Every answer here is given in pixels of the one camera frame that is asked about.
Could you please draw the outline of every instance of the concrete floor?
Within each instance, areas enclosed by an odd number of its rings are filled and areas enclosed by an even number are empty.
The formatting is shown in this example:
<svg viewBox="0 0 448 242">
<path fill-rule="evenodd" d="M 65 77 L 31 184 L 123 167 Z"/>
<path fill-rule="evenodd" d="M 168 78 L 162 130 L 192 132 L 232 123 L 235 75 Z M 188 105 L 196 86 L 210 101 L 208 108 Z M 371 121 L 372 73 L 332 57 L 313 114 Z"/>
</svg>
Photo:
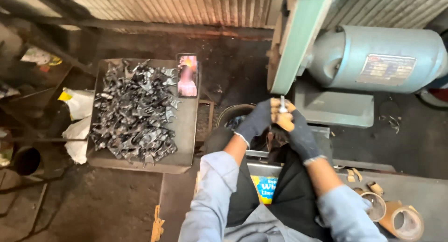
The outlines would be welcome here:
<svg viewBox="0 0 448 242">
<path fill-rule="evenodd" d="M 76 46 L 77 35 L 73 38 Z M 202 86 L 217 102 L 216 120 L 230 105 L 270 97 L 265 68 L 269 48 L 270 42 L 227 37 L 107 33 L 101 37 L 97 58 L 171 60 L 177 53 L 198 54 L 203 64 Z M 448 154 L 447 113 L 426 107 L 414 95 L 376 94 L 375 106 L 372 128 L 331 127 L 334 158 L 390 164 L 404 173 L 448 179 L 444 173 L 448 164 L 444 159 Z M 207 110 L 200 114 L 198 128 L 207 125 Z M 388 122 L 380 121 L 379 115 L 401 117 L 400 131 L 396 133 Z M 52 215 L 54 219 L 46 231 L 28 241 L 149 241 L 160 182 L 157 173 L 75 166 L 62 181 L 51 184 L 42 223 Z M 0 241 L 20 237 L 39 194 L 39 188 L 19 194 L 12 210 L 20 215 L 0 219 L 0 233 L 11 234 L 6 239 L 0 236 Z"/>
</svg>

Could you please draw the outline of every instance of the phone screen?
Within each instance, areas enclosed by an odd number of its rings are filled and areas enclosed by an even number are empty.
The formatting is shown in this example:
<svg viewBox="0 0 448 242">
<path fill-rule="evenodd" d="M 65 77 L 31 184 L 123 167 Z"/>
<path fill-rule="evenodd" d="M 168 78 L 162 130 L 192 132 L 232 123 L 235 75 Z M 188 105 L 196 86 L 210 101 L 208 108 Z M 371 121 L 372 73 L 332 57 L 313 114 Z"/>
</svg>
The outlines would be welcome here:
<svg viewBox="0 0 448 242">
<path fill-rule="evenodd" d="M 177 54 L 177 96 L 196 98 L 198 96 L 198 61 L 196 54 Z"/>
</svg>

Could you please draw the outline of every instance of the label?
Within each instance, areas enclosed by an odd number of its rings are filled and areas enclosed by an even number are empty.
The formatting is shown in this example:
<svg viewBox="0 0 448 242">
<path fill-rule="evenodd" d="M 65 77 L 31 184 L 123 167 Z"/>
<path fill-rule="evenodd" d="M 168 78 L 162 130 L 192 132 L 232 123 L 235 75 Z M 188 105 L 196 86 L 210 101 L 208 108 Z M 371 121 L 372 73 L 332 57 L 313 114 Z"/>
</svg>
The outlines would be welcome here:
<svg viewBox="0 0 448 242">
<path fill-rule="evenodd" d="M 356 82 L 401 85 L 414 70 L 414 57 L 370 54 Z"/>
<path fill-rule="evenodd" d="M 257 193 L 261 197 L 263 204 L 271 204 L 272 196 L 277 186 L 277 177 L 274 176 L 250 176 L 257 188 Z"/>
</svg>

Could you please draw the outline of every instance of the gloved hand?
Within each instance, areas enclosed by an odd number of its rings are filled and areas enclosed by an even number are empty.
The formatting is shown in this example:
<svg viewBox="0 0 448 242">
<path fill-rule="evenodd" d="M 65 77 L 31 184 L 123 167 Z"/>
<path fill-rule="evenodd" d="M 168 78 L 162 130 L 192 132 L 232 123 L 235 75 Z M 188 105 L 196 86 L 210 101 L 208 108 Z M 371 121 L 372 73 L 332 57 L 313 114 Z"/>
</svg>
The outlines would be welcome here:
<svg viewBox="0 0 448 242">
<path fill-rule="evenodd" d="M 302 162 L 307 165 L 313 158 L 322 156 L 317 146 L 311 128 L 307 125 L 305 117 L 289 101 L 285 101 L 288 113 L 278 113 L 273 110 L 272 121 L 289 133 L 289 145 L 297 152 Z"/>
<path fill-rule="evenodd" d="M 270 98 L 258 103 L 254 110 L 246 116 L 246 119 L 235 130 L 235 134 L 241 136 L 248 147 L 254 136 L 261 135 L 272 124 L 271 104 L 280 104 L 280 101 L 277 98 Z"/>
</svg>

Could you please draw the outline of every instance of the cardboard tube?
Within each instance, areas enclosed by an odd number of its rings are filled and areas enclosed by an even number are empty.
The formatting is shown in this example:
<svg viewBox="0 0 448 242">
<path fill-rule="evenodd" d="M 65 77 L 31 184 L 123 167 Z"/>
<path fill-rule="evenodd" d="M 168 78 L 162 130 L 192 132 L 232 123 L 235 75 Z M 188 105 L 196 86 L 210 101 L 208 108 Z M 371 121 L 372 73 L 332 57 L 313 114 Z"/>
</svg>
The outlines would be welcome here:
<svg viewBox="0 0 448 242">
<path fill-rule="evenodd" d="M 379 224 L 395 237 L 405 241 L 419 240 L 424 231 L 422 216 L 410 205 L 402 205 L 400 201 L 386 202 L 386 215 Z M 395 228 L 394 221 L 399 213 L 404 220 L 401 227 Z"/>
<path fill-rule="evenodd" d="M 370 190 L 373 193 L 375 193 L 375 194 L 377 194 L 379 196 L 383 196 L 384 190 L 383 190 L 383 188 L 381 188 L 381 186 L 378 185 L 378 183 L 376 183 L 376 182 L 368 182 L 367 186 L 370 188 Z"/>
<path fill-rule="evenodd" d="M 368 192 L 361 188 L 354 188 L 353 190 L 372 204 L 371 208 L 367 210 L 367 215 L 373 222 L 378 222 L 384 217 L 387 207 L 383 198 L 373 192 Z"/>
</svg>

